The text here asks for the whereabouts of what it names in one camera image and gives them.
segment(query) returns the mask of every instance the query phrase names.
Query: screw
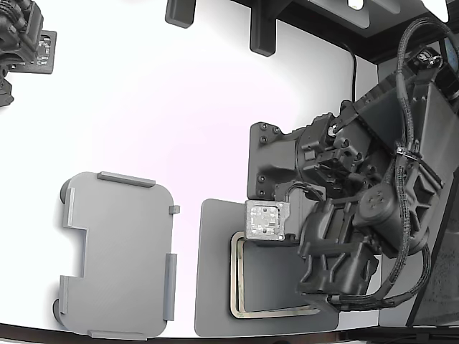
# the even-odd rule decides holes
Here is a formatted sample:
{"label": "screw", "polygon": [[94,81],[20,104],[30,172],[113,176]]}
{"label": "screw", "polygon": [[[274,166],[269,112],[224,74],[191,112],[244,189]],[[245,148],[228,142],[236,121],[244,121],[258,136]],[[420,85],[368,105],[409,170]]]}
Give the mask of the screw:
{"label": "screw", "polygon": [[331,138],[334,138],[336,136],[336,133],[335,133],[335,129],[337,128],[338,126],[336,124],[333,124],[331,127],[328,127],[328,136],[330,136]]}

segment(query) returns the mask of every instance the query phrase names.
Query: gray tray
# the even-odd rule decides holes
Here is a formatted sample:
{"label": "gray tray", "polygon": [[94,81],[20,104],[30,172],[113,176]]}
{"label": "gray tray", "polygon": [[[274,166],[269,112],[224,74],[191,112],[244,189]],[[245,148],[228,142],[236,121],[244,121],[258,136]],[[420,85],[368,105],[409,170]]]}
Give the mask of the gray tray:
{"label": "gray tray", "polygon": [[82,277],[60,277],[53,312],[69,331],[146,340],[174,319],[171,194],[154,181],[81,173],[61,190],[63,226],[85,231]]}
{"label": "gray tray", "polygon": [[[339,314],[239,319],[230,311],[231,239],[245,228],[244,204],[206,200],[199,236],[194,327],[202,337],[284,335],[335,330]],[[303,261],[295,247],[244,246],[244,301],[247,312],[302,307],[295,293]]]}

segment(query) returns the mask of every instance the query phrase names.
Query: robotic arm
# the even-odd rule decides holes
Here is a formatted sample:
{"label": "robotic arm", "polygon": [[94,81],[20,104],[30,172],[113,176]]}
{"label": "robotic arm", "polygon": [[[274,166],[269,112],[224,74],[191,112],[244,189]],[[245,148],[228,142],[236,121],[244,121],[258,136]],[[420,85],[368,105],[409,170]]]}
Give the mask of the robotic arm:
{"label": "robotic arm", "polygon": [[[432,48],[404,60],[410,35],[424,25],[458,46],[444,24],[417,20],[400,43],[397,71],[355,103],[344,101],[338,117],[319,116],[289,134],[267,123],[251,127],[245,238],[297,246],[304,261],[297,291],[320,310],[396,307],[430,276],[427,243],[459,166],[459,79]],[[418,282],[387,297],[417,252]],[[366,295],[378,254],[394,266]]]}
{"label": "robotic arm", "polygon": [[8,72],[52,73],[56,33],[42,29],[34,1],[0,0],[0,107],[14,101]]}

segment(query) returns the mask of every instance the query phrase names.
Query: white table surface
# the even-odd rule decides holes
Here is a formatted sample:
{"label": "white table surface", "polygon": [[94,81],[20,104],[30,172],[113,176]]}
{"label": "white table surface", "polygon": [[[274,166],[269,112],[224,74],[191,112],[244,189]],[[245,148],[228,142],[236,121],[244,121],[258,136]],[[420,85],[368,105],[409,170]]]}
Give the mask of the white table surface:
{"label": "white table surface", "polygon": [[[254,54],[250,10],[229,0],[198,0],[190,29],[164,21],[166,0],[38,4],[58,31],[55,72],[10,74],[16,100],[0,110],[0,323],[63,330],[52,303],[60,275],[80,275],[82,237],[60,226],[59,191],[80,172],[110,171],[154,179],[181,206],[176,319],[161,336],[195,337],[202,202],[245,201],[253,123],[287,133],[338,112],[349,53],[278,23],[276,54]],[[360,59],[358,96],[376,83]],[[343,314],[339,329],[377,316]]]}

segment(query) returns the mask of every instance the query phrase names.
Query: black cable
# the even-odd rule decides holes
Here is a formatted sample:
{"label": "black cable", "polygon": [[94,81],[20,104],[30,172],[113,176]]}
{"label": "black cable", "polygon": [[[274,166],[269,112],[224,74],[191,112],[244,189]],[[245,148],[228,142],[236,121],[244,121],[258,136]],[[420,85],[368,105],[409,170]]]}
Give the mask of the black cable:
{"label": "black cable", "polygon": [[431,269],[432,269],[432,257],[430,256],[429,247],[426,244],[422,248],[422,273],[416,285],[412,287],[410,290],[408,290],[407,292],[384,299],[383,300],[384,308],[394,308],[398,305],[401,305],[403,302],[406,302],[412,299],[421,290],[421,288],[425,286],[425,284],[429,280]]}
{"label": "black cable", "polygon": [[459,58],[459,44],[458,40],[451,29],[444,23],[431,19],[421,18],[412,22],[406,31],[404,32],[402,39],[399,43],[399,49],[397,53],[397,70],[396,70],[396,82],[397,82],[397,98],[399,99],[400,106],[404,114],[404,125],[406,130],[406,139],[404,141],[405,147],[411,151],[414,142],[414,125],[412,120],[412,112],[410,107],[410,99],[408,97],[407,86],[403,75],[404,57],[407,53],[408,42],[413,33],[423,26],[434,26],[437,29],[444,31],[446,36],[450,39],[451,44],[454,46],[455,52]]}
{"label": "black cable", "polygon": [[318,201],[325,201],[325,199],[323,199],[323,196],[321,193],[319,193],[317,190],[315,190],[311,185],[307,184],[307,183],[296,183],[296,184],[293,184],[288,190],[287,190],[287,199],[286,201],[288,201],[288,197],[290,197],[290,194],[292,193],[293,190],[295,190],[296,188],[300,188],[301,190],[304,190],[306,192],[311,192],[312,194],[314,194],[315,197],[317,197]]}
{"label": "black cable", "polygon": [[356,79],[357,79],[357,57],[352,51],[352,49],[347,45],[346,43],[342,42],[341,43],[343,47],[346,48],[348,52],[351,53],[352,59],[354,61],[354,70],[352,72],[352,102],[356,102]]}

